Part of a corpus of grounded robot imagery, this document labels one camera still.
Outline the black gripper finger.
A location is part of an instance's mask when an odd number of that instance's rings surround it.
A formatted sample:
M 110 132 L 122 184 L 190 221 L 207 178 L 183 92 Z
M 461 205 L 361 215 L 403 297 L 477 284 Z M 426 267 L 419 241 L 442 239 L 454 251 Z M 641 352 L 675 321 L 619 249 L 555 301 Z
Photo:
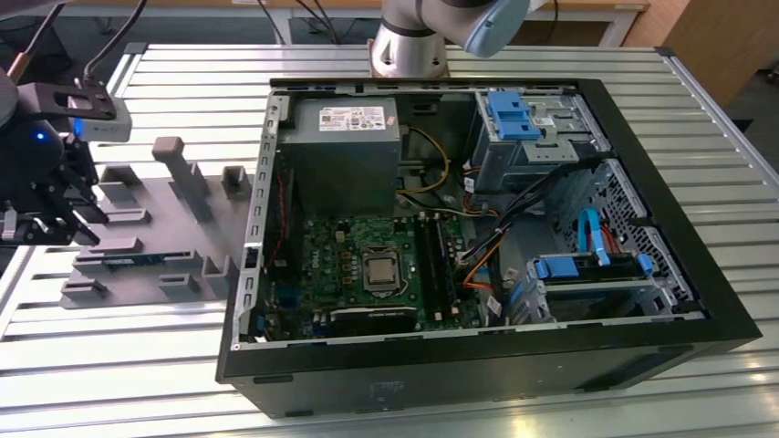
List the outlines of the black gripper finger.
M 95 246 L 100 243 L 99 235 L 91 230 L 76 211 L 66 208 L 58 183 L 39 183 L 32 186 L 38 201 L 32 213 L 34 220 L 28 226 L 28 245 Z
M 99 206 L 92 187 L 99 183 L 90 144 L 74 133 L 62 134 L 63 159 L 58 168 L 58 184 L 68 210 L 76 211 L 88 224 L 107 224 L 108 216 Z

